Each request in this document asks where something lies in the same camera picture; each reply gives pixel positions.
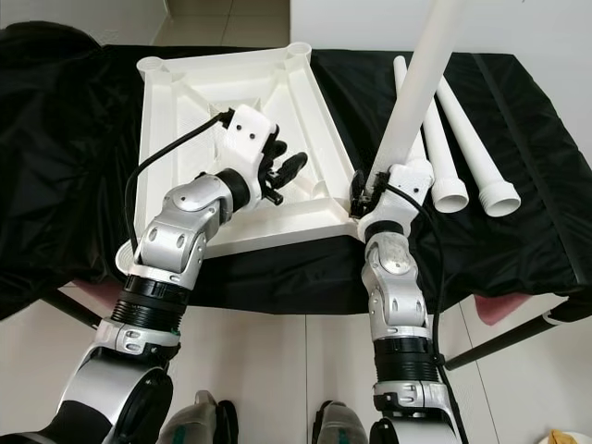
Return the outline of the white plastic children table top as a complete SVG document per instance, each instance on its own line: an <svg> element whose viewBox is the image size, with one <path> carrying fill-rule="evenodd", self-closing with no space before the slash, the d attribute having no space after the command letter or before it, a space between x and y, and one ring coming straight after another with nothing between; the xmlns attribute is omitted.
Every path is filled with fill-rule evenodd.
<svg viewBox="0 0 592 444"><path fill-rule="evenodd" d="M310 65L312 47L291 43L245 54L145 56L140 159L212 116L249 106L275 124L287 154L308 157L282 189L231 217L208 242L207 257L358 236L350 217L354 169Z"/></svg>

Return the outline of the white plastic table leg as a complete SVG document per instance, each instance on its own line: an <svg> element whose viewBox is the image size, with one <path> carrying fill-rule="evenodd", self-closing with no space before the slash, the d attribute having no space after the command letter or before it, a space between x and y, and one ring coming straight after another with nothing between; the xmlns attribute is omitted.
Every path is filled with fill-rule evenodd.
<svg viewBox="0 0 592 444"><path fill-rule="evenodd" d="M448 84L447 78L440 78L437 94L450 127L455 131L462 156L465 157L470 173L476 181L478 199L483 210L491 218L511 215L519 208L521 196L492 161L490 152L479 137L456 93Z"/></svg>
<svg viewBox="0 0 592 444"><path fill-rule="evenodd" d="M428 13L423 33L415 46L409 71L399 88L388 126L369 169L366 190L376 189L381 173L403 164L409 156L414 132L426 117L428 101L438 89L450 56L455 47L469 0L435 0Z"/></svg>
<svg viewBox="0 0 592 444"><path fill-rule="evenodd" d="M443 128L435 100L428 102L423 135L427 159L433 168L431 196L440 213L456 213L469 203L468 190L458 175L453 161L447 132Z"/></svg>
<svg viewBox="0 0 592 444"><path fill-rule="evenodd" d="M394 80L396 81L396 90L398 96L402 95L401 88L407 75L407 62L405 56L398 55L393 63ZM426 146L423 143L422 128L417 128L413 132L412 147L407 156L406 164L420 164L426 162Z"/></svg>

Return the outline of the black table cloth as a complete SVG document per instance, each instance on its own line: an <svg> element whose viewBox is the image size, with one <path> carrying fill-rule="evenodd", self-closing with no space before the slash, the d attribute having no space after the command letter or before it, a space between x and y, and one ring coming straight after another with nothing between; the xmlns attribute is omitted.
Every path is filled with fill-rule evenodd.
<svg viewBox="0 0 592 444"><path fill-rule="evenodd" d="M124 183L139 156L145 56L219 55L219 46L102 46L73 27L25 22L0 35L0 272L4 296L75 279L123 282ZM512 55L456 54L448 84L522 203L422 219L413 249L428 299L447 276L466 296L558 293L592 307L592 166L544 90ZM203 263L191 303L274 315L366 309L363 245L352 237L224 255Z"/></svg>

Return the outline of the grey robot right foot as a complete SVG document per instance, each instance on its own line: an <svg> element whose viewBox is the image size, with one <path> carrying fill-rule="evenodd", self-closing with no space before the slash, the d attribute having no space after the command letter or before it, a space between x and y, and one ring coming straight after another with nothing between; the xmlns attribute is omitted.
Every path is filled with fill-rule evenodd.
<svg viewBox="0 0 592 444"><path fill-rule="evenodd" d="M325 401L314 415L310 444L369 444L358 414L341 401Z"/></svg>

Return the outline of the grey robot foot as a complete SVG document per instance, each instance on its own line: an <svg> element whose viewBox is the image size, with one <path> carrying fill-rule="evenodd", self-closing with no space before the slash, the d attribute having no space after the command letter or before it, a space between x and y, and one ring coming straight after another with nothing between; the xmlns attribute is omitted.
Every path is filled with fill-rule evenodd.
<svg viewBox="0 0 592 444"><path fill-rule="evenodd" d="M310 444L369 444L358 414L341 401L325 401L314 415Z"/></svg>
<svg viewBox="0 0 592 444"><path fill-rule="evenodd" d="M239 435L234 403L217 401L208 390L199 390L193 405L166 420L157 444L238 444Z"/></svg>

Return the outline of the grey robot left foot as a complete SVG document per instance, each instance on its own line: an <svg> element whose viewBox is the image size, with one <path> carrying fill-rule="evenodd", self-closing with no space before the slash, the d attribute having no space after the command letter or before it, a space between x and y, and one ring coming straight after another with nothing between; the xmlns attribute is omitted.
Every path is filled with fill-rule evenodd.
<svg viewBox="0 0 592 444"><path fill-rule="evenodd" d="M234 403L217 401L208 390L199 390L193 405L166 420L157 444L238 444L239 435Z"/></svg>

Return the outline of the white round bowl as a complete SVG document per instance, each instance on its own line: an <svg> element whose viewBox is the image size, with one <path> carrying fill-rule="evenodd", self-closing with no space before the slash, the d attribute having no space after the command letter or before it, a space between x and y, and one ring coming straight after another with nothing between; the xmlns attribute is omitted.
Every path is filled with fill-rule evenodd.
<svg viewBox="0 0 592 444"><path fill-rule="evenodd" d="M592 444L592 436L570 430L553 428L537 444Z"/></svg>

